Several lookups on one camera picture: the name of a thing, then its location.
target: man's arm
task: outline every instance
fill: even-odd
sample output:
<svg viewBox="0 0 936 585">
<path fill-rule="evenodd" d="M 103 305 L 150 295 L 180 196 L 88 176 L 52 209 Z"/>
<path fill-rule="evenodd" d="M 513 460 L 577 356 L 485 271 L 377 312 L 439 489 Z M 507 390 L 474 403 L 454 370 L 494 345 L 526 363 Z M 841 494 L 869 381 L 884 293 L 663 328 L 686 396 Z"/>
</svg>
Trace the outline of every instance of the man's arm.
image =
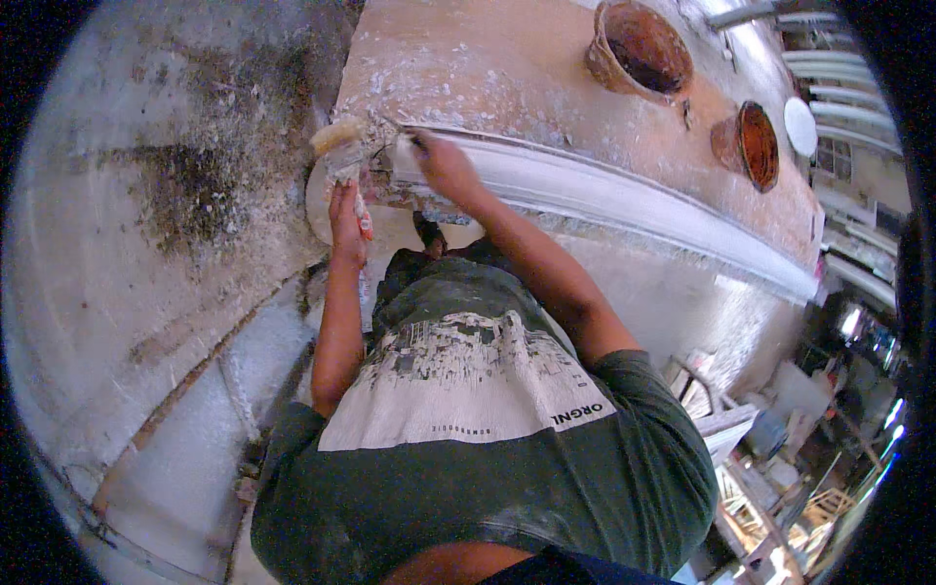
<svg viewBox="0 0 936 585">
<path fill-rule="evenodd" d="M 330 417 L 338 408 L 364 360 L 358 277 L 364 266 L 365 245 L 354 215 L 357 191 L 353 182 L 346 187 L 336 185 L 329 206 L 333 242 L 329 285 L 315 344 L 311 388 L 312 406 L 323 417 Z"/>
<path fill-rule="evenodd" d="M 457 146 L 426 131 L 414 135 L 415 153 L 430 186 L 485 228 L 520 280 L 563 327 L 586 366 L 612 351 L 640 349 L 588 272 L 488 191 Z"/>
</svg>

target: rusty metal bucket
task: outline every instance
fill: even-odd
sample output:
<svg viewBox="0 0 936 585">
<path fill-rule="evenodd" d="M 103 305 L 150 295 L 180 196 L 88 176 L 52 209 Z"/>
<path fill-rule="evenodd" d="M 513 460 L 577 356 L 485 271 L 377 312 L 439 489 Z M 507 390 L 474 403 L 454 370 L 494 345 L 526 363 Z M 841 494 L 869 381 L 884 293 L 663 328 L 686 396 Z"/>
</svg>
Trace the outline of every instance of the rusty metal bucket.
<svg viewBox="0 0 936 585">
<path fill-rule="evenodd" d="M 761 193 L 777 184 L 780 176 L 777 133 L 757 102 L 744 102 L 737 115 L 712 127 L 711 151 L 728 170 L 751 179 Z"/>
<path fill-rule="evenodd" d="M 671 106 L 681 101 L 693 78 L 693 59 L 666 19 L 625 0 L 602 2 L 594 12 L 594 38 L 585 65 L 605 87 Z"/>
</svg>

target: green t-shirt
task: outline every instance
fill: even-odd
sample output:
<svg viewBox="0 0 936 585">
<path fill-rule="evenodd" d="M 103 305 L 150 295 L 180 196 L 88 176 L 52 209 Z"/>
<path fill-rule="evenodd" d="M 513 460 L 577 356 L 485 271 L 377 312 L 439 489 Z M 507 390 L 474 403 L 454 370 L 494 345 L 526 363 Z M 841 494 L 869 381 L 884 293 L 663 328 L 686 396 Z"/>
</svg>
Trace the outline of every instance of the green t-shirt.
<svg viewBox="0 0 936 585">
<path fill-rule="evenodd" d="M 510 274 L 431 264 L 329 421 L 274 429 L 251 542 L 284 583 L 379 582 L 421 550 L 547 545 L 670 577 L 704 539 L 717 484 L 689 416 L 642 351 L 586 373 Z"/>
</svg>

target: window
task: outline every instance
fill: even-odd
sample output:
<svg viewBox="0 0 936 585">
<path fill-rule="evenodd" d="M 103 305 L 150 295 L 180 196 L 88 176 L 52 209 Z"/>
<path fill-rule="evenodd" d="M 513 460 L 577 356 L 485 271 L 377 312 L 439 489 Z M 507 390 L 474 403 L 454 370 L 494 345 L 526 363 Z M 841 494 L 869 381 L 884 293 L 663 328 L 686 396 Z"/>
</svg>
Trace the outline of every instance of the window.
<svg viewBox="0 0 936 585">
<path fill-rule="evenodd" d="M 816 167 L 840 181 L 852 181 L 852 146 L 834 139 L 819 139 L 816 148 Z"/>
</svg>

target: man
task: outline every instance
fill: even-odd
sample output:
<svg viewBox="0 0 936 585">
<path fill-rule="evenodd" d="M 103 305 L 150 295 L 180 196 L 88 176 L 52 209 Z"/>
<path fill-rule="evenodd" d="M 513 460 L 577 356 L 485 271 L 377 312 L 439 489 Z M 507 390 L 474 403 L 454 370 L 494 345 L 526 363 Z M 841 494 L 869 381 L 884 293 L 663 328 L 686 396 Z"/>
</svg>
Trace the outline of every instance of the man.
<svg viewBox="0 0 936 585">
<path fill-rule="evenodd" d="M 596 582 L 588 562 L 670 577 L 714 512 L 701 436 L 575 259 L 454 144 L 414 143 L 432 189 L 487 231 L 461 253 L 483 263 L 421 255 L 392 285 L 388 270 L 365 358 L 355 186 L 336 188 L 311 400 L 271 438 L 257 556 L 290 583 L 555 577 L 538 563 Z"/>
</svg>

